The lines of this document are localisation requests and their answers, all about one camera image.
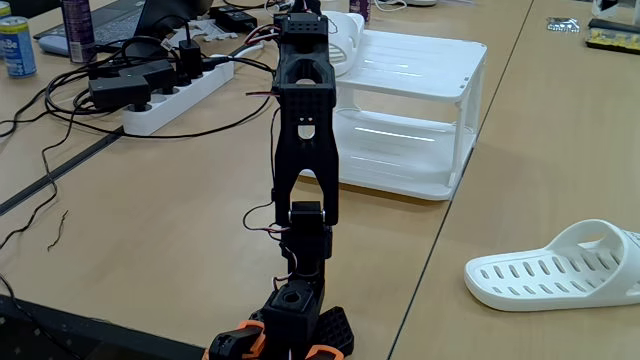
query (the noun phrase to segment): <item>robotic arm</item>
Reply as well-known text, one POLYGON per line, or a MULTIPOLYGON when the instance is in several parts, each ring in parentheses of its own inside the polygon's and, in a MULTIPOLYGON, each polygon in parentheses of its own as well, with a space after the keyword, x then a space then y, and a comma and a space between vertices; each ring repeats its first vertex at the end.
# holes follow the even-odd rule
POLYGON ((317 0, 296 1, 276 16, 280 60, 272 92, 279 95, 281 129, 275 154, 272 199, 276 223, 289 228, 280 247, 291 276, 262 309, 237 330, 219 334, 210 360, 342 360, 353 352, 353 332, 344 310, 320 314, 325 260, 331 257, 338 222, 338 150, 332 116, 336 83, 329 63, 328 20, 317 0), (320 202, 291 202, 302 170, 314 172, 320 202))

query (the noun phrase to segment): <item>blue can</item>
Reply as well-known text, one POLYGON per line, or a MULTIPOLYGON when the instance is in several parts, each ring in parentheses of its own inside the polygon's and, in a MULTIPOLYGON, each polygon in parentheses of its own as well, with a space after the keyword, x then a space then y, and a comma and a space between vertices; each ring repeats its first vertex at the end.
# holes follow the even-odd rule
POLYGON ((36 73, 27 18, 9 16, 0 20, 0 40, 10 77, 24 78, 36 73))
MULTIPOLYGON (((6 1, 0 1, 0 20, 11 16, 11 5, 9 5, 6 1)), ((0 43, 0 59, 4 58, 4 50, 2 49, 2 44, 0 43)))

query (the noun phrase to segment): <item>laptop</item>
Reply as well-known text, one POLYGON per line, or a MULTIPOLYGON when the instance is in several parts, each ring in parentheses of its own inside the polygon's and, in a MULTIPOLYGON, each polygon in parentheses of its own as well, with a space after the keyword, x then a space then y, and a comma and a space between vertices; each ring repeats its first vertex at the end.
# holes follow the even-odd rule
MULTIPOLYGON (((167 18, 177 15, 194 19, 209 10, 213 0, 118 0, 91 12, 96 45, 105 45, 116 40, 129 39, 135 35, 164 36, 173 28, 181 26, 179 19, 167 18)), ((34 36, 65 36, 60 24, 34 36)))

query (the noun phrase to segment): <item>table surface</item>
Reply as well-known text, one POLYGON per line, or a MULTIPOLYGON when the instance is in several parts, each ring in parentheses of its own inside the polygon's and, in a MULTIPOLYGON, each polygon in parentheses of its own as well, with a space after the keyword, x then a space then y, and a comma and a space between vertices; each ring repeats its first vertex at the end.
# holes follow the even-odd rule
POLYGON ((463 280, 468 260, 543 247, 583 219, 640 230, 638 57, 584 45, 590 7, 535 0, 394 359, 637 358, 637 306, 506 313, 463 280), (583 31, 547 31, 549 16, 583 31))
MULTIPOLYGON (((374 10, 369 28, 486 44, 484 113, 530 4, 529 0, 478 0, 476 6, 439 4, 397 13, 374 10)), ((50 59, 40 57, 39 76, 45 77, 43 69, 48 65, 44 63, 60 60, 50 59)), ((258 59, 274 64, 275 49, 270 47, 258 59)), ((48 77, 70 67, 66 59, 57 66, 48 77)), ((2 81, 0 86, 7 88, 7 80, 2 81)), ((20 100, 16 102, 43 85, 32 84, 31 91, 16 95, 20 100)), ((269 86, 265 75, 241 68, 233 81, 159 134, 194 132, 231 122, 259 104, 260 100, 242 96, 244 92, 269 86)), ((415 100, 380 101, 371 94, 362 98, 374 111, 404 116, 420 117, 428 110, 447 120, 455 113, 415 100)), ((270 277, 285 270, 275 243, 263 234, 247 232, 240 222, 246 210, 268 198, 273 110, 275 105, 248 125, 210 137, 118 140, 60 179, 59 200, 31 230, 4 249, 0 271, 25 300, 208 345, 218 332, 234 328, 259 308, 270 291, 270 277), (63 237, 47 252, 65 210, 69 215, 63 237)), ((9 143, 0 145, 0 149, 5 146, 0 169, 18 169, 21 175, 13 183, 28 185, 41 176, 40 148, 55 142, 63 131, 62 125, 50 121, 24 126, 9 143), (37 170, 22 169, 29 166, 37 170)), ((74 131, 72 141, 54 155, 53 163, 63 162, 97 139, 74 131)), ((3 233, 22 225, 49 194, 49 189, 44 190, 1 217, 3 233)), ((293 196, 296 200, 319 197, 317 187, 305 182, 296 186, 293 196)), ((354 359, 386 358, 448 203, 355 187, 343 187, 340 197, 334 257, 327 264, 325 308, 341 305, 347 310, 357 339, 354 359)), ((250 221, 267 224, 272 217, 272 210, 264 210, 250 221)))

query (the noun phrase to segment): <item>white object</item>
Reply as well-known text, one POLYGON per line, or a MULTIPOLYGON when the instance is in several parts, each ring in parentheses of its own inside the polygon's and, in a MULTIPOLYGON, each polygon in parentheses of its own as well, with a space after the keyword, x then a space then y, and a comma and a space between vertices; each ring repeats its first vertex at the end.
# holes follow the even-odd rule
POLYGON ((364 30, 354 65, 336 78, 340 180, 450 199, 476 141, 486 51, 471 41, 364 30), (451 124, 364 111, 355 103, 356 90, 450 103, 458 119, 451 124))
POLYGON ((46 53, 69 56, 67 38, 60 35, 47 35, 38 40, 40 49, 46 53))
POLYGON ((171 120, 189 110, 233 78, 233 63, 228 62, 206 71, 191 85, 178 87, 173 95, 153 94, 147 111, 122 112, 124 131, 132 135, 151 135, 171 120))
POLYGON ((505 311, 635 304, 638 280, 640 234, 604 220, 576 223, 542 249, 481 257, 465 267, 471 293, 505 311))
POLYGON ((364 18, 360 14, 344 14, 336 11, 324 11, 329 22, 329 61, 340 76, 355 64, 360 38, 364 31, 364 18))
POLYGON ((640 0, 636 0, 636 10, 633 15, 633 25, 640 26, 640 0))

